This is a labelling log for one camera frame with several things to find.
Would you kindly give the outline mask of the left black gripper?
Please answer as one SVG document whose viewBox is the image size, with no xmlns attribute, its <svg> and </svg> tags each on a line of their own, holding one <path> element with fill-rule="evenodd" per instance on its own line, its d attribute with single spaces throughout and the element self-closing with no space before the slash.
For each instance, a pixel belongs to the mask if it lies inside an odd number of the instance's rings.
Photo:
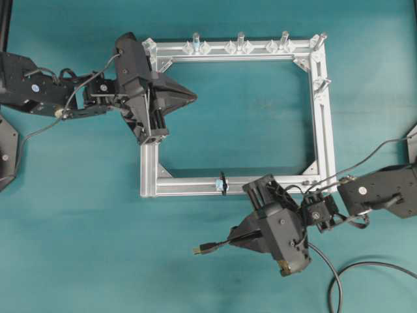
<svg viewBox="0 0 417 313">
<path fill-rule="evenodd" d="M 145 49 L 133 33 L 115 41 L 117 96 L 121 116 L 140 145 L 155 145 L 167 136 L 164 127 L 151 123 L 151 85 L 155 92 L 174 92 L 182 97 L 155 97 L 152 116 L 172 113 L 195 100 L 197 95 L 163 72 L 152 72 Z"/>
</svg>

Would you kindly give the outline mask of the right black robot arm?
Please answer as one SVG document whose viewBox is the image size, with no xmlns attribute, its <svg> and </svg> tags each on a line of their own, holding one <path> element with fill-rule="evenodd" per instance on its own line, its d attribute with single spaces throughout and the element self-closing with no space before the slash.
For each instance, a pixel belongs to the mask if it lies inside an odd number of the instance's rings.
<svg viewBox="0 0 417 313">
<path fill-rule="evenodd" d="M 281 275 L 303 271 L 310 263 L 309 226 L 331 230 L 338 223 L 367 219 L 367 213 L 385 209 L 399 218 L 416 215 L 416 166 L 388 166 L 367 175 L 343 178 L 337 190 L 348 216 L 339 213 L 331 195 L 308 192 L 301 204 L 266 175 L 243 186 L 253 212 L 231 228 L 227 242 L 239 248 L 267 253 L 277 261 Z"/>
</svg>

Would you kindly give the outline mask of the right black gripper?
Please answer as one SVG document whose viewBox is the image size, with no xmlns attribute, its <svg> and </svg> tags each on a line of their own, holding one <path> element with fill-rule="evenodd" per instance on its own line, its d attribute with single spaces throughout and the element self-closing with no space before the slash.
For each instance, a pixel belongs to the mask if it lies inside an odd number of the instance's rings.
<svg viewBox="0 0 417 313">
<path fill-rule="evenodd" d="M 258 253 L 270 253 L 281 268 L 306 268 L 311 259 L 306 228 L 298 205 L 268 174 L 242 187 L 254 212 L 231 228 L 229 244 Z"/>
</svg>

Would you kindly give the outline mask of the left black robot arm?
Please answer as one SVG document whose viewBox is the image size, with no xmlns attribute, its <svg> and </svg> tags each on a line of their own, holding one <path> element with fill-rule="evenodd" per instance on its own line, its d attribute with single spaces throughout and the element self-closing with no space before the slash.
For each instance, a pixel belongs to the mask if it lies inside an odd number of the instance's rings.
<svg viewBox="0 0 417 313">
<path fill-rule="evenodd" d="M 132 33 L 115 42 L 116 78 L 95 72 L 77 76 L 69 68 L 47 74 L 28 57 L 1 53 L 1 103 L 24 113 L 79 119 L 120 112 L 139 144 L 161 142 L 164 117 L 197 95 L 151 67 L 149 52 Z"/>
</svg>

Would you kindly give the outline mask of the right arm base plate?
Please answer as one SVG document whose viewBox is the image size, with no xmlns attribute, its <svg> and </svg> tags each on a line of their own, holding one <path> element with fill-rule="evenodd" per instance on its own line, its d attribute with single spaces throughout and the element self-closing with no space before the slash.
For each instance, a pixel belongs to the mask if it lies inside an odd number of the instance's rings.
<svg viewBox="0 0 417 313">
<path fill-rule="evenodd" d="M 417 125 L 409 131 L 407 134 L 407 151 L 410 163 L 416 163 L 417 158 Z"/>
</svg>

